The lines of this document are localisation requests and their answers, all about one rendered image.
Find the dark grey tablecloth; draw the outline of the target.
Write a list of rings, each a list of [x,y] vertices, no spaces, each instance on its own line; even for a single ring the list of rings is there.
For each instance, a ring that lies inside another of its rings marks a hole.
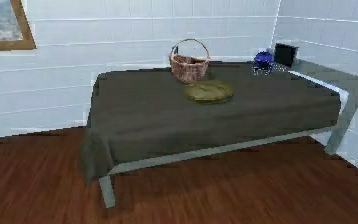
[[[78,154],[86,182],[121,163],[332,127],[337,92],[289,72],[255,76],[248,63],[213,63],[231,85],[222,104],[198,104],[169,69],[100,74]]]

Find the olive green round plate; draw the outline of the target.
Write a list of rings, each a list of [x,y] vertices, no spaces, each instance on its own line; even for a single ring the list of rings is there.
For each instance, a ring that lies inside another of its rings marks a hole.
[[[183,87],[184,95],[197,103],[220,103],[234,95],[232,86],[220,80],[202,80]]]

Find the blue round pot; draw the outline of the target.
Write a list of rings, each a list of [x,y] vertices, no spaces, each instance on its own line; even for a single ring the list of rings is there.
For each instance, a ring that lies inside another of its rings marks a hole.
[[[268,75],[272,72],[273,66],[273,55],[268,51],[262,51],[254,57],[252,70],[255,75],[258,75],[260,73]]]

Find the black box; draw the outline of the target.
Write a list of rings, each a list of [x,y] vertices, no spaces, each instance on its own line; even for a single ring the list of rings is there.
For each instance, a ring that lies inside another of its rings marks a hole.
[[[274,61],[286,67],[291,67],[295,61],[298,48],[296,46],[277,43],[274,51]]]

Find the pale grey table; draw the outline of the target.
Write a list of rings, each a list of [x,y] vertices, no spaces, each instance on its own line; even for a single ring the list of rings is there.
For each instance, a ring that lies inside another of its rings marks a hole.
[[[111,176],[117,173],[124,173],[142,168],[154,167],[173,162],[185,161],[189,159],[235,151],[239,149],[256,147],[260,145],[290,140],[299,137],[305,137],[309,135],[319,135],[324,134],[325,132],[331,132],[331,135],[327,140],[327,145],[325,146],[324,150],[330,155],[335,154],[338,151],[343,137],[346,134],[347,129],[350,126],[351,120],[353,119],[358,108],[358,75],[352,75],[349,73],[332,70],[332,73],[336,76],[342,75],[345,79],[349,78],[349,81],[343,80],[341,82],[335,83],[335,81],[338,81],[339,78],[336,77],[330,79],[328,77],[329,72],[326,67],[314,63],[303,63],[304,68],[313,66],[317,68],[316,72],[311,71],[310,73],[305,72],[304,74],[302,74],[302,68],[297,65],[295,69],[291,70],[291,73],[294,76],[309,80],[314,84],[321,85],[324,88],[328,88],[339,94],[341,101],[341,109],[337,118],[337,124],[335,126],[325,127],[321,129],[304,130],[302,132],[293,131],[292,133],[285,135],[273,135],[267,138],[244,141],[242,143],[223,145],[213,148],[204,148],[179,154],[171,154],[166,156],[121,163],[113,167],[106,176],[99,179],[99,185],[105,207],[111,208],[114,207],[116,204]]]

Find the wooden framed picture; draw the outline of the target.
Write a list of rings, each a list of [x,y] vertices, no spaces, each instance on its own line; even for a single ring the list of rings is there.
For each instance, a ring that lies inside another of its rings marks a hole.
[[[0,51],[35,48],[23,0],[0,0]]]

